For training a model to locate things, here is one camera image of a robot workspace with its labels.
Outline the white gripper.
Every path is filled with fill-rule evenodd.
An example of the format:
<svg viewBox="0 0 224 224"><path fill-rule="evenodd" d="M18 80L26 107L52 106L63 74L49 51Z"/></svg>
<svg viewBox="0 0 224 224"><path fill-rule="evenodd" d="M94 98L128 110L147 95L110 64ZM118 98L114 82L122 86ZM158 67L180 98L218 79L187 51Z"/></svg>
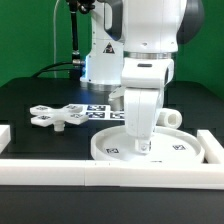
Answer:
<svg viewBox="0 0 224 224"><path fill-rule="evenodd" d="M135 150L148 154L151 136L163 106L163 92L159 89L118 87L109 94L113 111L124 109L126 133L134 138Z"/></svg>

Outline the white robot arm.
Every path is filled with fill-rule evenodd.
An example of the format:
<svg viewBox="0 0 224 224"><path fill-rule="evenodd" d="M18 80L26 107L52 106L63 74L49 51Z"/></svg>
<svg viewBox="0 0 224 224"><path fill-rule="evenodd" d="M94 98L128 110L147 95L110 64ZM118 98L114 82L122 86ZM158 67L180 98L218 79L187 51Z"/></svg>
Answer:
<svg viewBox="0 0 224 224"><path fill-rule="evenodd" d="M204 19L202 0L86 0L92 48L81 83L124 91L125 131L141 153L150 140L172 80L178 46L189 42Z"/></svg>

